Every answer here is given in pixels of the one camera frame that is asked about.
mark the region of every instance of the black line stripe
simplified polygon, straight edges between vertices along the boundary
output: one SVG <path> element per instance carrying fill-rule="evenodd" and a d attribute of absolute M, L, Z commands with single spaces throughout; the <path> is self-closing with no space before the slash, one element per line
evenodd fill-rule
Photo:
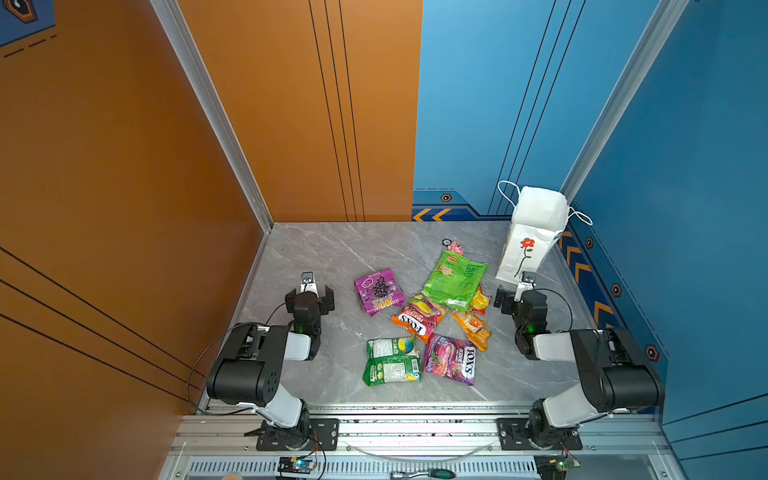
<path fill-rule="evenodd" d="M 9 322 L 15 323 L 16 325 L 18 325 L 18 326 L 20 326 L 20 327 L 26 328 L 26 329 L 27 329 L 27 330 L 29 330 L 30 332 L 33 332 L 33 333 L 37 333 L 39 336 L 43 336 L 43 337 L 45 337 L 45 338 L 47 338 L 47 339 L 51 340 L 52 342 L 56 342 L 56 343 L 58 343 L 59 345 L 65 346 L 65 347 L 67 347 L 67 348 L 68 348 L 68 349 L 70 349 L 70 350 L 74 350 L 75 352 L 77 352 L 77 353 L 80 353 L 81 355 L 85 355 L 85 356 L 87 356 L 89 359 L 93 359 L 93 360 L 96 360 L 97 362 L 101 363 L 102 365 L 106 365 L 106 366 L 108 366 L 108 367 L 109 367 L 109 368 L 111 368 L 111 369 L 115 369 L 115 370 L 117 370 L 118 372 L 124 373 L 125 375 L 128 375 L 128 376 L 130 376 L 131 378 L 134 378 L 134 379 L 138 380 L 139 382 L 142 382 L 142 383 L 146 383 L 146 384 L 147 384 L 147 385 L 149 385 L 149 386 L 152 386 L 152 387 L 154 387 L 154 388 L 156 388 L 156 389 L 158 389 L 158 390 L 160 390 L 160 391 L 162 391 L 162 392 L 166 392 L 168 395 L 172 395 L 172 396 L 176 397 L 177 399 L 181 400 L 182 402 L 184 402 L 184 403 L 187 403 L 187 400 L 186 400 L 186 399 L 184 399 L 184 398 L 182 398 L 182 397 L 180 397 L 180 396 L 176 395 L 176 394 L 175 394 L 175 393 L 173 393 L 173 392 L 169 392 L 169 391 L 167 391 L 166 389 L 164 389 L 164 388 L 162 388 L 162 387 L 160 387 L 160 386 L 157 386 L 157 385 L 153 384 L 152 382 L 148 382 L 147 380 L 144 380 L 144 379 L 142 379 L 142 378 L 139 378 L 139 377 L 137 377 L 136 375 L 134 375 L 134 374 L 132 374 L 132 373 L 128 373 L 128 372 L 126 372 L 125 370 L 123 370 L 123 369 L 121 369 L 121 368 L 119 368 L 119 367 L 116 367 L 116 366 L 114 366 L 114 365 L 112 365 L 112 364 L 110 364 L 110 363 L 107 363 L 107 362 L 105 362 L 104 360 L 98 359 L 98 358 L 96 358 L 96 357 L 95 357 L 95 356 L 93 356 L 93 355 L 89 355 L 89 354 L 87 354 L 86 352 L 83 352 L 82 350 L 76 349 L 76 348 L 74 348 L 73 346 L 71 346 L 71 345 L 68 345 L 67 343 L 64 343 L 64 342 L 62 342 L 61 340 L 57 340 L 57 339 L 53 338 L 52 336 L 49 336 L 49 335 L 45 335 L 43 332 L 41 332 L 41 331 L 39 331 L 39 330 L 36 330 L 36 329 L 33 329 L 32 327 L 30 327 L 30 326 L 27 326 L 27 325 L 25 325 L 24 323 L 21 323 L 21 322 L 19 322 L 18 320 L 12 319 L 10 316 L 4 315 L 3 313 L 0 313 L 0 316 L 1 316 L 2 318 L 4 318 L 4 319 L 8 320 Z"/>
<path fill-rule="evenodd" d="M 538 103 L 538 96 L 541 94 L 541 87 L 544 86 L 544 80 L 547 79 L 547 72 L 549 71 L 549 65 L 552 63 L 552 57 L 554 56 L 554 51 L 558 48 L 558 42 L 560 41 L 560 34 L 563 31 L 563 25 L 565 25 L 565 19 L 568 18 L 568 12 L 571 10 L 571 3 L 573 0 L 568 0 L 568 7 L 565 9 L 565 15 L 563 15 L 563 21 L 560 22 L 560 28 L 558 29 L 558 35 L 554 38 L 554 45 L 552 45 L 552 51 L 549 52 L 549 60 L 547 60 L 547 66 L 544 69 L 544 74 L 541 76 L 541 83 L 538 85 L 538 90 L 536 91 L 536 98 L 533 100 L 533 106 L 531 107 L 531 113 L 528 114 L 528 121 L 525 122 L 525 129 L 523 130 L 523 135 L 520 137 L 520 144 L 518 144 L 518 151 L 515 153 L 515 160 L 512 162 L 512 167 L 509 169 L 509 175 L 507 176 L 507 181 L 510 181 L 512 178 L 512 172 L 515 171 L 515 164 L 518 163 L 518 155 L 520 154 L 520 149 L 523 146 L 523 141 L 525 141 L 525 134 L 528 133 L 528 127 L 531 125 L 531 117 L 533 117 L 533 112 L 536 110 L 536 104 Z M 496 209 L 496 214 L 499 215 L 499 210 L 502 207 L 502 202 L 498 203 L 498 208 Z M 507 209 L 509 208 L 509 204 L 504 206 L 504 214 L 507 213 Z"/>
<path fill-rule="evenodd" d="M 536 129 L 533 130 L 533 137 L 531 137 L 531 143 L 528 144 L 528 149 L 525 152 L 525 157 L 523 157 L 523 163 L 520 165 L 520 171 L 518 172 L 518 178 L 515 180 L 515 183 L 518 183 L 520 181 L 520 176 L 523 173 L 523 168 L 525 167 L 525 161 L 528 159 L 528 154 L 531 153 L 531 146 L 533 145 L 533 141 L 536 140 L 536 133 L 538 132 L 538 126 L 541 125 L 541 119 L 544 117 L 544 112 L 547 110 L 547 104 L 549 104 L 549 98 L 552 95 L 552 91 L 554 90 L 554 84 L 558 81 L 558 75 L 560 74 L 560 69 L 563 66 L 563 61 L 565 60 L 565 55 L 568 53 L 568 47 L 571 46 L 571 40 L 573 40 L 574 33 L 576 32 L 576 27 L 578 26 L 578 21 L 581 18 L 581 13 L 584 11 L 584 6 L 587 4 L 587 0 L 584 0 L 584 3 L 581 4 L 581 10 L 578 12 L 578 17 L 576 17 L 576 23 L 574 23 L 574 29 L 571 31 L 571 37 L 568 39 L 568 43 L 565 45 L 565 51 L 563 52 L 563 58 L 560 59 L 560 64 L 558 65 L 558 71 L 554 74 L 554 80 L 552 81 L 552 86 L 549 88 L 549 93 L 547 94 L 547 101 L 544 102 L 544 108 L 541 109 L 541 116 L 538 118 L 538 123 L 536 124 Z"/>
<path fill-rule="evenodd" d="M 716 430 L 715 432 L 702 433 L 701 435 L 695 435 L 695 436 L 692 436 L 692 437 L 687 437 L 685 439 L 673 440 L 670 443 L 685 442 L 686 440 L 700 439 L 701 437 L 707 437 L 709 435 L 715 435 L 717 433 L 731 432 L 733 430 L 745 429 L 747 427 L 754 427 L 755 425 L 762 425 L 763 423 L 768 423 L 768 420 L 763 420 L 762 422 L 754 422 L 754 423 L 750 423 L 748 425 L 742 425 L 742 426 L 738 426 L 738 427 L 731 427 L 729 429 Z"/>
<path fill-rule="evenodd" d="M 333 154 L 336 155 L 336 169 L 339 171 L 339 186 L 341 187 L 341 200 L 344 202 L 344 215 L 346 221 L 349 221 L 349 212 L 346 211 L 346 197 L 344 196 L 344 183 L 341 181 L 341 167 L 339 166 L 339 153 L 336 151 L 336 135 L 333 134 L 333 122 L 331 121 L 331 107 L 328 104 L 328 91 L 326 90 L 326 78 L 323 75 L 323 61 L 320 60 L 320 44 L 317 42 L 317 28 L 315 28 L 315 15 L 312 13 L 312 0 L 306 0 L 310 7 L 310 18 L 312 19 L 312 30 L 315 32 L 315 46 L 317 47 L 317 63 L 320 65 L 320 78 L 323 80 L 323 93 L 326 95 L 326 109 L 328 110 L 328 123 L 331 126 L 331 140 L 333 140 Z"/>
<path fill-rule="evenodd" d="M 16 55 L 16 54 L 17 54 L 17 53 L 19 53 L 20 51 L 24 51 L 24 49 L 23 49 L 23 48 L 20 48 L 20 49 L 18 49 L 18 50 L 14 50 L 14 51 L 12 51 L 11 53 L 8 53 L 8 54 L 5 54 L 5 55 L 3 55 L 3 58 L 8 58 L 8 57 L 10 57 L 11 55 Z"/>
<path fill-rule="evenodd" d="M 330 17 L 328 16 L 328 1 L 323 0 L 323 4 L 326 7 L 326 24 L 328 25 L 328 42 L 331 45 L 331 61 L 333 62 L 333 78 L 336 80 L 336 100 L 339 101 L 339 117 L 341 118 L 341 134 L 344 138 L 344 154 L 346 155 L 346 173 L 349 175 L 349 191 L 352 193 L 352 211 L 355 214 L 355 222 L 356 222 L 357 221 L 357 205 L 355 203 L 355 189 L 352 187 L 352 168 L 349 166 L 349 148 L 346 146 L 346 129 L 344 128 L 344 113 L 341 111 L 341 93 L 339 93 L 339 74 L 336 73 L 336 56 L 333 54 L 333 39 L 331 38 L 331 21 L 330 21 Z"/>
<path fill-rule="evenodd" d="M 32 32 L 32 33 L 28 33 L 28 34 L 26 34 L 26 35 L 22 35 L 21 37 L 18 37 L 18 38 L 14 38 L 14 39 L 13 39 L 13 40 L 11 40 L 11 41 L 7 41 L 6 43 L 0 44 L 0 47 L 5 47 L 6 45 L 9 45 L 9 44 L 13 43 L 14 41 L 19 41 L 19 40 L 21 40 L 22 38 L 31 37 L 31 36 L 33 36 L 33 35 L 36 35 L 36 34 L 40 33 L 41 31 L 50 30 L 51 28 L 53 28 L 53 27 L 55 27 L 55 26 L 56 26 L 56 24 L 53 24 L 53 25 L 51 25 L 50 27 L 45 27 L 45 28 L 43 28 L 42 30 L 37 30 L 37 31 L 34 31 L 34 32 Z"/>
<path fill-rule="evenodd" d="M 172 377 L 174 377 L 174 378 L 176 378 L 176 379 L 179 379 L 181 382 L 183 382 L 183 383 L 185 383 L 185 384 L 187 383 L 187 380 L 185 380 L 185 379 L 182 379 L 181 377 L 179 377 L 179 376 L 177 376 L 177 375 L 174 375 L 172 372 L 169 372 L 168 370 L 164 369 L 163 367 L 159 366 L 158 364 L 156 364 L 156 363 L 153 363 L 153 362 L 151 362 L 150 360 L 147 360 L 147 359 L 145 359 L 143 356 L 139 355 L 138 353 L 136 353 L 136 352 L 134 352 L 134 351 L 132 351 L 132 350 L 130 350 L 130 349 L 128 349 L 128 348 L 126 348 L 126 347 L 122 346 L 121 344 L 119 344 L 119 343 L 115 342 L 115 341 L 114 341 L 114 340 L 112 340 L 112 339 L 109 339 L 109 338 L 107 338 L 107 337 L 106 337 L 106 336 L 104 336 L 104 335 L 101 335 L 99 332 L 97 332 L 96 330 L 92 329 L 91 327 L 89 327 L 89 326 L 86 326 L 86 325 L 84 325 L 84 324 L 82 324 L 82 323 L 78 322 L 77 320 L 73 319 L 73 318 L 72 318 L 72 317 L 70 317 L 69 315 L 66 315 L 66 314 L 64 314 L 64 313 L 60 312 L 59 310 L 56 310 L 54 307 L 52 307 L 52 306 L 48 305 L 47 303 L 43 302 L 42 300 L 38 300 L 38 299 L 34 298 L 34 297 L 33 297 L 32 295 L 30 295 L 29 293 L 26 293 L 24 290 L 21 290 L 21 289 L 19 289 L 18 287 L 11 285 L 10 283 L 8 283 L 8 282 L 6 282 L 5 280 L 3 280 L 2 278 L 0 278 L 0 283 L 2 283 L 3 285 L 7 286 L 8 288 L 11 288 L 11 289 L 15 290 L 16 292 L 20 293 L 21 295 L 23 295 L 23 296 L 26 296 L 26 297 L 27 297 L 27 298 L 29 298 L 30 300 L 32 300 L 32 301 L 34 301 L 34 302 L 36 302 L 36 303 L 38 303 L 38 304 L 40 304 L 40 305 L 44 306 L 45 308 L 47 308 L 48 310 L 51 310 L 52 312 L 54 312 L 54 313 L 58 314 L 59 316 L 63 316 L 65 319 L 69 320 L 70 322 L 73 322 L 75 325 L 78 325 L 78 326 L 80 326 L 80 327 L 82 327 L 82 328 L 86 329 L 88 332 L 91 332 L 91 333 L 93 333 L 93 334 L 94 334 L 94 335 L 96 335 L 97 337 L 99 337 L 99 338 L 102 338 L 102 339 L 104 339 L 104 340 L 107 340 L 109 343 L 111 343 L 112 345 L 116 346 L 117 348 L 119 348 L 119 349 L 122 349 L 122 350 L 124 350 L 125 352 L 128 352 L 128 353 L 130 353 L 131 355 L 135 356 L 136 358 L 138 358 L 138 359 L 140 359 L 140 360 L 144 360 L 146 363 L 149 363 L 149 364 L 150 364 L 150 365 L 152 365 L 153 367 L 156 367 L 156 368 L 158 368 L 158 369 L 160 369 L 160 370 L 162 370 L 162 371 L 166 372 L 168 375 L 170 375 L 170 376 L 172 376 Z M 196 388 L 196 389 L 198 389 L 198 390 L 202 391 L 202 389 L 200 389 L 199 387 L 195 386 L 195 385 L 194 385 L 194 384 L 192 384 L 192 383 L 190 383 L 190 386 L 193 386 L 194 388 Z"/>
<path fill-rule="evenodd" d="M 693 417 L 698 417 L 699 415 L 704 415 L 705 413 L 712 413 L 712 412 L 716 412 L 717 410 L 727 409 L 728 407 L 739 405 L 741 403 L 747 403 L 747 402 L 751 402 L 752 400 L 762 399 L 764 396 L 768 396 L 768 393 L 764 393 L 762 395 L 754 396 L 754 397 L 752 397 L 750 399 L 744 399 L 744 400 L 740 400 L 738 402 L 729 403 L 728 405 L 719 406 L 719 407 L 716 407 L 714 409 L 704 410 L 703 412 L 694 413 L 693 415 L 689 415 L 687 417 L 683 417 L 682 419 L 672 420 L 671 422 L 662 423 L 661 425 L 665 425 L 665 426 L 666 425 L 672 425 L 675 422 L 681 422 L 683 420 L 692 419 Z"/>
<path fill-rule="evenodd" d="M 761 447 L 752 447 L 751 449 L 731 450 L 730 452 L 710 453 L 709 455 L 698 455 L 695 457 L 679 458 L 678 460 L 682 462 L 683 460 L 694 460 L 696 458 L 717 457 L 718 455 L 728 455 L 729 453 L 739 453 L 739 452 L 752 452 L 753 450 L 761 450 L 761 449 L 768 449 L 768 445 L 763 445 Z"/>
<path fill-rule="evenodd" d="M 360 174 L 360 152 L 357 150 L 357 129 L 355 129 L 355 108 L 352 105 L 352 82 L 349 80 L 349 59 L 346 56 L 346 36 L 344 35 L 344 15 L 341 10 L 341 0 L 339 0 L 339 17 L 341 18 L 341 39 L 344 44 L 344 61 L 346 62 L 346 86 L 349 88 L 349 110 L 352 112 L 352 133 L 355 137 L 355 160 L 357 161 L 357 180 L 360 185 L 360 206 L 362 207 L 362 221 L 366 221 L 366 202 L 362 195 L 362 175 Z"/>
<path fill-rule="evenodd" d="M 123 323 L 120 323 L 120 322 L 118 322 L 118 321 L 117 321 L 117 320 L 116 320 L 116 319 L 115 319 L 115 318 L 114 318 L 112 315 L 108 315 L 108 314 L 107 314 L 105 311 L 103 311 L 103 310 L 99 309 L 99 308 L 98 308 L 98 307 L 96 307 L 96 306 L 95 306 L 93 303 L 90 303 L 90 302 L 88 302 L 88 301 L 87 301 L 86 299 L 84 299 L 83 297 L 79 296 L 78 294 L 76 294 L 75 292 L 73 292 L 72 290 L 70 290 L 69 288 L 67 288 L 66 286 L 64 286 L 64 285 L 61 285 L 61 284 L 60 284 L 59 282 L 57 282 L 56 280 L 53 280 L 51 277 L 49 277 L 49 276 L 48 276 L 48 275 L 46 275 L 45 273 L 43 273 L 43 272 L 41 272 L 40 270 L 38 270 L 38 269 L 34 268 L 32 265 L 30 265 L 29 263 L 26 263 L 24 260 L 22 260 L 21 258 L 17 257 L 17 256 L 16 256 L 16 255 L 14 255 L 13 253 L 11 253 L 11 252 L 7 251 L 5 248 L 3 248 L 3 247 L 0 247 L 0 251 L 2 251 L 3 253 L 5 253 L 6 255 L 9 255 L 9 256 L 10 256 L 10 257 L 12 257 L 14 260 L 18 261 L 19 263 L 21 263 L 22 265 L 26 266 L 27 268 L 29 268 L 29 269 L 30 269 L 30 270 L 32 270 L 33 272 L 37 273 L 39 276 L 42 276 L 42 277 L 43 277 L 43 278 L 45 278 L 47 281 L 49 281 L 49 282 L 53 283 L 54 285 L 56 285 L 56 286 L 57 286 L 57 287 L 59 287 L 60 289 L 62 289 L 62 290 L 64 290 L 65 292 L 69 293 L 69 294 L 70 294 L 70 295 L 72 295 L 74 298 L 76 298 L 76 299 L 80 300 L 82 303 L 85 303 L 86 305 L 88 305 L 89 307 L 91 307 L 93 310 L 96 310 L 97 312 L 99 312 L 101 315 L 104 315 L 104 316 L 106 316 L 108 319 L 112 320 L 113 322 L 115 322 L 115 323 L 116 323 L 116 324 L 118 324 L 119 326 L 123 327 L 123 328 L 124 328 L 124 329 L 126 329 L 127 331 L 129 331 L 129 332 L 133 333 L 135 336 L 139 337 L 139 338 L 140 338 L 140 339 L 142 339 L 143 341 L 145 341 L 145 342 L 149 343 L 149 344 L 150 344 L 150 345 L 152 345 L 154 348 L 156 348 L 156 349 L 160 350 L 162 353 L 165 353 L 165 354 L 166 354 L 166 355 L 168 355 L 170 358 L 172 358 L 172 359 L 176 360 L 177 362 L 179 362 L 181 365 L 184 365 L 184 366 L 186 366 L 188 369 L 191 369 L 191 368 L 192 368 L 192 365 L 187 365 L 186 363 L 184 363 L 184 362 L 182 362 L 180 359 L 178 359 L 176 356 L 173 356 L 173 355 L 171 355 L 171 354 L 170 354 L 168 351 L 166 351 L 165 349 L 162 349 L 160 346 L 156 345 L 155 343 L 152 343 L 151 341 L 149 341 L 148 339 L 146 339 L 146 338 L 145 338 L 145 337 L 143 337 L 142 335 L 139 335 L 138 333 L 136 333 L 134 330 L 132 330 L 132 329 L 131 329 L 130 327 L 128 327 L 127 325 L 124 325 Z M 202 376 L 202 377 L 204 377 L 204 378 L 205 378 L 205 375 L 203 375 L 202 373 L 198 372 L 197 370 L 194 370 L 194 372 L 195 372 L 196 374 L 198 374 L 199 376 Z"/>
<path fill-rule="evenodd" d="M 498 182 L 502 179 L 502 174 L 504 173 L 504 166 L 507 164 L 507 156 L 509 155 L 509 148 L 512 146 L 512 138 L 515 137 L 515 131 L 518 129 L 518 122 L 520 121 L 520 114 L 523 111 L 523 105 L 525 104 L 525 98 L 528 96 L 528 89 L 531 87 L 531 79 L 533 78 L 533 72 L 536 70 L 536 64 L 538 63 L 538 56 L 541 54 L 541 46 L 544 44 L 544 38 L 547 36 L 547 30 L 549 29 L 549 22 L 552 20 L 552 12 L 554 12 L 554 6 L 558 3 L 558 0 L 554 0 L 552 2 L 552 9 L 549 11 L 549 18 L 547 18 L 547 25 L 544 27 L 544 33 L 541 34 L 541 42 L 538 44 L 538 51 L 536 51 L 536 59 L 533 61 L 533 66 L 531 67 L 531 74 L 528 76 L 528 84 L 525 85 L 525 93 L 523 94 L 523 100 L 520 102 L 520 109 L 518 110 L 518 116 L 515 119 L 515 126 L 512 128 L 512 135 L 509 136 L 509 143 L 507 144 L 507 152 L 504 154 L 504 161 L 502 162 L 502 167 L 498 169 L 498 177 L 496 178 L 496 183 L 493 186 L 493 195 L 491 195 L 491 203 L 488 205 L 488 215 L 491 214 L 491 208 L 493 207 L 494 199 L 496 198 L 496 192 L 498 191 Z M 507 185 L 504 185 L 504 193 L 507 193 Z"/>

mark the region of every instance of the yellow candy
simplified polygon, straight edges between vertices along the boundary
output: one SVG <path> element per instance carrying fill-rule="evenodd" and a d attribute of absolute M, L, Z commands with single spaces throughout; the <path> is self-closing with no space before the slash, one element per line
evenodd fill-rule
<path fill-rule="evenodd" d="M 472 299 L 472 302 L 470 305 L 472 305 L 472 308 L 475 310 L 483 310 L 485 307 L 488 306 L 488 304 L 491 302 L 491 299 L 489 299 L 487 296 L 483 295 L 480 292 L 477 292 L 475 294 L 475 298 Z"/>

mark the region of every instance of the fox's candy bag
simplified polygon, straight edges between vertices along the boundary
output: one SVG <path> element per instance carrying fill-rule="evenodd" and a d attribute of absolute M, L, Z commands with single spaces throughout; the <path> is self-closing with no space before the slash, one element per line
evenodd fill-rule
<path fill-rule="evenodd" d="M 405 327 L 410 333 L 427 343 L 429 336 L 435 331 L 435 327 L 444 315 L 443 307 L 423 295 L 416 295 L 400 313 L 392 317 L 392 323 Z"/>
<path fill-rule="evenodd" d="M 368 341 L 368 363 L 362 380 L 368 386 L 393 382 L 418 382 L 421 362 L 415 336 Z"/>
<path fill-rule="evenodd" d="M 435 334 L 427 343 L 423 372 L 474 385 L 476 359 L 472 342 Z"/>

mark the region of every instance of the aluminum frame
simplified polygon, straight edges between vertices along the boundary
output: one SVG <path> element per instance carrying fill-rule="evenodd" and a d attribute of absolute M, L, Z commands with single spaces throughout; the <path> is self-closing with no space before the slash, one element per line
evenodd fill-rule
<path fill-rule="evenodd" d="M 627 110 L 632 97 L 643 83 L 645 75 L 654 64 L 664 43 L 667 42 L 672 29 L 677 25 L 688 1 L 660 0 L 656 6 L 611 95 L 605 102 L 603 111 L 600 112 L 598 120 L 594 123 L 592 131 L 560 188 L 560 192 L 568 199 L 568 203 L 576 197 L 576 193 L 603 151 L 608 138 L 614 133 L 621 116 Z"/>
<path fill-rule="evenodd" d="M 259 185 L 256 183 L 256 178 L 253 176 L 243 148 L 237 140 L 227 112 L 224 110 L 214 81 L 208 74 L 203 57 L 197 49 L 192 32 L 187 21 L 184 20 L 184 14 L 181 12 L 178 1 L 150 0 L 150 3 L 163 26 L 163 30 L 165 30 L 165 35 L 176 52 L 176 56 L 179 58 L 182 68 L 184 68 L 184 73 L 187 74 L 200 106 L 208 117 L 210 126 L 219 139 L 219 144 L 230 162 L 240 188 L 248 199 L 253 214 L 259 221 L 264 234 L 267 235 L 274 225 L 272 215 L 266 206 L 261 190 L 259 190 Z"/>

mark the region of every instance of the green snack bag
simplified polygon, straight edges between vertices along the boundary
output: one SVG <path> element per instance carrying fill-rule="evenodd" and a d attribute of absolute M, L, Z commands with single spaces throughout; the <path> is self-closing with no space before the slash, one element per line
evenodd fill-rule
<path fill-rule="evenodd" d="M 422 379 L 416 337 L 368 341 L 368 363 L 362 375 L 367 386 L 393 382 L 418 382 Z"/>
<path fill-rule="evenodd" d="M 487 263 L 473 262 L 457 253 L 443 250 L 422 293 L 433 302 L 466 312 L 486 268 Z"/>

